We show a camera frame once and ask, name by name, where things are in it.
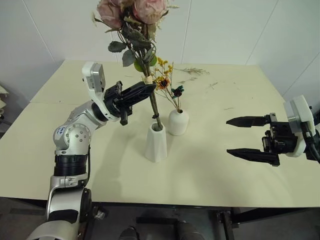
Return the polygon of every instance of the white tabletop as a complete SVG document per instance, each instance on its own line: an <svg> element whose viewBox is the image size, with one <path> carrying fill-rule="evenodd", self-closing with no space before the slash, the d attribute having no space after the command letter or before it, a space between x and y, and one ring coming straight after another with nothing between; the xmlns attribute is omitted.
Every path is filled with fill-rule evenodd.
<svg viewBox="0 0 320 240"><path fill-rule="evenodd" d="M55 128L86 102L83 61L65 61L0 140L0 196L47 199L54 170ZM92 200L228 207L319 207L320 167L305 156L280 156L280 166L236 158L226 149L262 149L265 127L240 128L226 121L271 112L286 120L283 98L257 66L177 65L210 72L187 81L182 107L190 122L182 136L167 133L168 157L144 157L152 108L145 100L133 107L129 124L108 122L91 142ZM107 86L123 88L140 80L133 68L104 63ZM176 70L175 82L191 76ZM157 97L166 125L173 106Z"/></svg>

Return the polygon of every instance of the white vase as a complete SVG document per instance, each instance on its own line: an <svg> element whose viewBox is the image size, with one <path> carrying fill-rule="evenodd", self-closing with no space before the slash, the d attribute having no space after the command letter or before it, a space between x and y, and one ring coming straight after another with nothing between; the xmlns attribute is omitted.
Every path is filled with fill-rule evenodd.
<svg viewBox="0 0 320 240"><path fill-rule="evenodd" d="M169 114L168 131L172 135L180 136L187 130L189 122L189 114L182 110L178 112L176 109L171 111Z"/></svg>
<svg viewBox="0 0 320 240"><path fill-rule="evenodd" d="M158 163L167 157L167 136L163 124L160 131L155 131L154 126L157 126L157 123L152 123L148 129L144 156L151 162Z"/></svg>

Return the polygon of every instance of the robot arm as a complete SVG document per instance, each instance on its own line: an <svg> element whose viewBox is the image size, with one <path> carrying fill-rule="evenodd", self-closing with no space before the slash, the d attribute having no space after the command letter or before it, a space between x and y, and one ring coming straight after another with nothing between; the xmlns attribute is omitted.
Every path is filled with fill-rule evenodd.
<svg viewBox="0 0 320 240"><path fill-rule="evenodd" d="M75 240L79 226L91 212L91 191L85 188L90 178L90 142L93 132L107 121L128 123L132 106L148 98L155 84L138 82L122 91L122 83L105 90L101 64L87 62L83 80L91 101L75 108L66 122L53 133L56 145L54 173L46 206L47 222L37 227L27 240Z"/></svg>
<svg viewBox="0 0 320 240"><path fill-rule="evenodd" d="M258 149L228 149L235 157L252 162L269 163L279 166L279 154L299 157L305 153L309 160L320 163L320 124L315 126L313 115L304 96L298 96L284 104L288 122L277 121L276 114L266 116L244 116L228 120L236 127L251 128L270 124L270 130L262 138L263 152Z"/></svg>

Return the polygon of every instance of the floor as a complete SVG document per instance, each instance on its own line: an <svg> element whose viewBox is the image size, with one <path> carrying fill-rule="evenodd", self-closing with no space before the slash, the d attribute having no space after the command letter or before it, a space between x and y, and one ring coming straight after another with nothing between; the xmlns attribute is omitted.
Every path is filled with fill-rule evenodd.
<svg viewBox="0 0 320 240"><path fill-rule="evenodd" d="M173 240L170 225L135 224L136 217L151 216L187 221L206 240L226 239L215 213L206 209L109 206L105 211L106 217L95 221L91 240L117 240L122 230L132 225L141 240ZM0 240L25 240L44 222L43 214L41 208L0 197ZM320 209L242 224L233 233L235 240L319 240Z"/></svg>

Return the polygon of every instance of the cable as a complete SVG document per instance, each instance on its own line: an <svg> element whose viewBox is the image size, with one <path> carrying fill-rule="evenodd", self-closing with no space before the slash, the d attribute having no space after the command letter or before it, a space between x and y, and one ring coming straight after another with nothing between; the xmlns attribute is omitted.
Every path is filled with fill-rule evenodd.
<svg viewBox="0 0 320 240"><path fill-rule="evenodd" d="M88 148L88 182L90 179L90 172L91 172L91 161L90 161L90 145Z"/></svg>
<svg viewBox="0 0 320 240"><path fill-rule="evenodd" d="M312 157L314 157L314 159L316 159L318 161L318 163L320 163L320 154L319 152L317 151L317 148L315 146L314 143L312 143L310 146L309 146L309 150L311 152L311 155Z"/></svg>
<svg viewBox="0 0 320 240"><path fill-rule="evenodd" d="M316 148L316 145L315 145L316 141L312 136L312 132L308 127L308 123L302 122L301 129L302 129L302 135L303 135L306 147L310 150L312 157L320 164L320 154Z"/></svg>

